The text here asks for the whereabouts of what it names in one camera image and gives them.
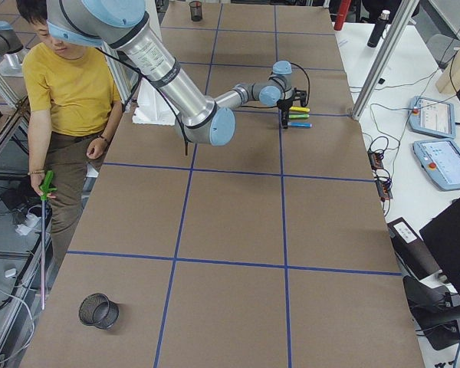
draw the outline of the black bottle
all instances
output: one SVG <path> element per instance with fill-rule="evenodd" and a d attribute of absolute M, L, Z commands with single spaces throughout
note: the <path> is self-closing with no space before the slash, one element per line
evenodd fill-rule
<path fill-rule="evenodd" d="M 380 37 L 382 37 L 386 24 L 389 21 L 389 15 L 389 10 L 383 10 L 382 14 L 380 14 L 376 20 L 375 27 L 373 27 L 373 31 L 371 32 L 370 39 L 367 43 L 367 45 L 371 48 L 375 48 L 378 45 L 378 41 L 380 40 Z"/>

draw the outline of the black mesh pencil holder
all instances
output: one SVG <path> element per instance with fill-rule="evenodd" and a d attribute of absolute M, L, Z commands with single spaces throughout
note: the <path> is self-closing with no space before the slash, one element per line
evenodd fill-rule
<path fill-rule="evenodd" d="M 118 316 L 119 308 L 117 304 L 101 293 L 86 297 L 78 311 L 78 317 L 82 324 L 95 326 L 101 330 L 112 327 Z"/>

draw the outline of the person's arm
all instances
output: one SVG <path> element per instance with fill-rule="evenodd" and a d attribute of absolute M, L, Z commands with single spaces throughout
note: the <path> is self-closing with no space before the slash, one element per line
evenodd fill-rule
<path fill-rule="evenodd" d="M 113 140 L 117 126 L 120 124 L 123 116 L 123 104 L 121 101 L 114 101 L 113 108 L 110 111 L 109 120 L 104 128 L 101 136 L 105 138 L 96 138 L 87 148 L 87 157 L 89 159 L 99 158 L 106 150 L 109 143 Z"/>
<path fill-rule="evenodd" d="M 44 161 L 46 160 L 50 138 L 50 110 L 31 112 L 28 127 L 29 175 L 31 176 L 31 187 L 38 195 L 43 194 L 39 186 L 44 179 Z"/>

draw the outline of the brown pants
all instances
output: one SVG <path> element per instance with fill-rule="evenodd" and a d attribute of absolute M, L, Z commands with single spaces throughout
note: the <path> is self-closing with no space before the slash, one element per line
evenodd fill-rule
<path fill-rule="evenodd" d="M 90 163 L 99 171 L 106 152 L 98 159 L 87 157 L 87 148 L 97 134 L 83 137 L 51 134 L 44 168 L 53 170 L 51 186 L 56 187 L 55 199 L 49 203 L 53 211 L 51 219 L 51 240 L 56 267 L 61 266 L 75 228 L 82 213 L 81 196 Z"/>

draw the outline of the white table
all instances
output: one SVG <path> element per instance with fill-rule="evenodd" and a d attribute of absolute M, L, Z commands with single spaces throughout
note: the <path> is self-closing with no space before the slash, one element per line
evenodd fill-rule
<path fill-rule="evenodd" d="M 348 83 L 354 100 L 356 100 L 360 92 L 359 87 L 363 86 L 383 42 L 380 40 L 376 48 L 366 46 L 372 29 L 373 25 L 346 23 L 341 31 L 336 31 L 344 69 L 347 72 Z M 406 127 L 407 110 L 392 111 L 374 104 L 381 104 L 390 109 L 401 109 L 407 108 L 410 100 L 416 95 L 436 100 L 449 98 L 448 102 L 455 105 L 455 121 L 460 123 L 460 101 L 458 98 L 450 98 L 450 95 L 440 94 L 435 87 L 435 82 L 441 74 L 442 72 L 438 70 L 438 65 L 416 28 L 411 25 L 407 26 L 381 76 L 385 82 L 378 85 L 378 90 L 373 93 L 360 117 L 363 132 L 371 135 L 374 139 L 385 134 L 380 133 L 376 128 L 371 111 L 373 111 L 381 131 L 398 139 L 402 137 L 398 154 L 396 151 L 387 151 L 383 159 L 383 165 L 390 174 L 393 174 L 393 200 L 390 201 L 386 221 L 390 222 L 398 217 L 403 217 L 417 232 L 448 207 L 453 199 L 459 198 L 460 190 L 448 192 L 439 190 L 426 175 L 412 151 L 413 142 L 434 137 L 414 133 L 410 126 Z M 425 77 L 428 78 L 413 84 Z M 413 85 L 385 88 L 401 84 Z M 370 145 L 370 141 L 371 139 L 365 135 L 366 147 Z M 460 126 L 456 127 L 455 142 L 460 147 Z M 385 145 L 386 140 L 381 139 L 373 148 L 385 148 Z M 396 146 L 397 142 L 389 138 L 389 147 L 395 148 Z M 432 287 L 437 286 L 433 276 L 423 280 L 423 282 Z M 448 362 L 454 359 L 457 348 L 457 345 L 454 345 L 436 351 L 432 349 L 424 337 L 419 338 L 419 345 L 422 349 L 426 368 L 433 368 L 438 363 L 447 363 L 446 366 L 448 366 Z"/>

